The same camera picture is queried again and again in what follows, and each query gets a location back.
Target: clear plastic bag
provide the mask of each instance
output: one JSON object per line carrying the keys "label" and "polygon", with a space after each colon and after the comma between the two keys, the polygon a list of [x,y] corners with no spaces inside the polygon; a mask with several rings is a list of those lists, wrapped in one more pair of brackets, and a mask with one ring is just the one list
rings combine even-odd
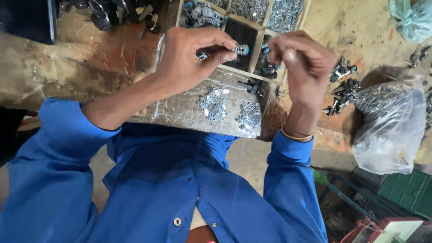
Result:
{"label": "clear plastic bag", "polygon": [[425,132],[426,99],[416,77],[372,86],[357,93],[365,115],[353,144],[360,168],[375,174],[410,174]]}
{"label": "clear plastic bag", "polygon": [[408,41],[421,43],[432,36],[432,1],[390,0],[390,13],[400,19],[397,31]]}

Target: bracelet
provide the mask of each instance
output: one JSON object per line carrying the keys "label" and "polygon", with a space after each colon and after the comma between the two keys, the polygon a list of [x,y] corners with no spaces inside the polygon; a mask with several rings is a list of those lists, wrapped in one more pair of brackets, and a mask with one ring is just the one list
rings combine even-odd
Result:
{"label": "bracelet", "polygon": [[312,133],[311,135],[309,135],[309,136],[307,136],[307,137],[291,137],[291,136],[289,136],[288,134],[286,134],[286,132],[283,130],[283,126],[281,127],[280,131],[282,132],[282,134],[283,134],[285,137],[290,138],[290,139],[294,139],[294,140],[303,140],[303,139],[310,138],[310,137],[312,137],[312,136],[314,135],[314,134]]}

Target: green crate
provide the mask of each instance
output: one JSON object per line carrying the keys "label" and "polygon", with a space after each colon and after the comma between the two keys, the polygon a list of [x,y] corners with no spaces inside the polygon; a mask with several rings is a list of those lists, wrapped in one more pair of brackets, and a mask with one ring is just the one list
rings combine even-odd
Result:
{"label": "green crate", "polygon": [[411,212],[416,213],[416,209],[419,212],[427,212],[424,206],[432,205],[432,198],[430,196],[432,185],[429,183],[430,178],[430,175],[416,170],[410,175],[401,173],[391,174],[382,184],[378,195],[389,199]]}

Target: shirt cuff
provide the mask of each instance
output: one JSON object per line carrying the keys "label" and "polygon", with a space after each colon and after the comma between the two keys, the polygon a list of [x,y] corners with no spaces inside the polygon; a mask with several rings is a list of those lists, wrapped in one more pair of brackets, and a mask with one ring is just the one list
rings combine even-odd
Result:
{"label": "shirt cuff", "polygon": [[314,137],[308,142],[299,142],[285,137],[279,130],[271,145],[271,155],[286,163],[304,163],[310,166]]}
{"label": "shirt cuff", "polygon": [[84,157],[91,156],[121,130],[121,127],[115,131],[96,127],[85,117],[80,103],[73,100],[47,98],[38,115],[42,129],[51,139]]}

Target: dirty table surface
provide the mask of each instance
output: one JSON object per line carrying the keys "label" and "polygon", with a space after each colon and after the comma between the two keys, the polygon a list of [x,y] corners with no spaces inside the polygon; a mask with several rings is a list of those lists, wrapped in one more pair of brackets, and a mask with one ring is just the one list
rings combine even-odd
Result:
{"label": "dirty table surface", "polygon": [[[101,32],[90,21],[88,10],[75,9],[62,14],[57,22],[59,41],[54,46],[0,34],[0,106],[37,110],[44,98],[53,96],[86,103],[139,81],[157,69],[162,56],[163,14],[159,19],[161,34],[144,32],[141,40],[143,25],[127,23]],[[358,72],[350,77],[362,80],[363,86],[374,84],[373,73],[381,71],[382,66],[387,72],[401,75],[405,60],[418,46],[396,32],[396,20],[388,11],[387,0],[313,1],[304,30],[337,55],[357,64]],[[149,105],[130,121],[269,141],[290,109],[288,87],[280,88],[279,99],[276,86],[265,83],[265,96],[257,97],[238,85],[238,81],[247,79],[216,69],[197,87]],[[221,84],[232,91],[228,95],[228,116],[221,125],[210,125],[196,100],[206,93],[207,87]],[[333,104],[330,93],[338,85],[329,83],[323,108]],[[242,133],[235,121],[240,105],[255,100],[261,105],[263,122],[252,132]],[[351,153],[355,131],[361,124],[362,116],[353,104],[338,116],[323,113],[314,148]]]}

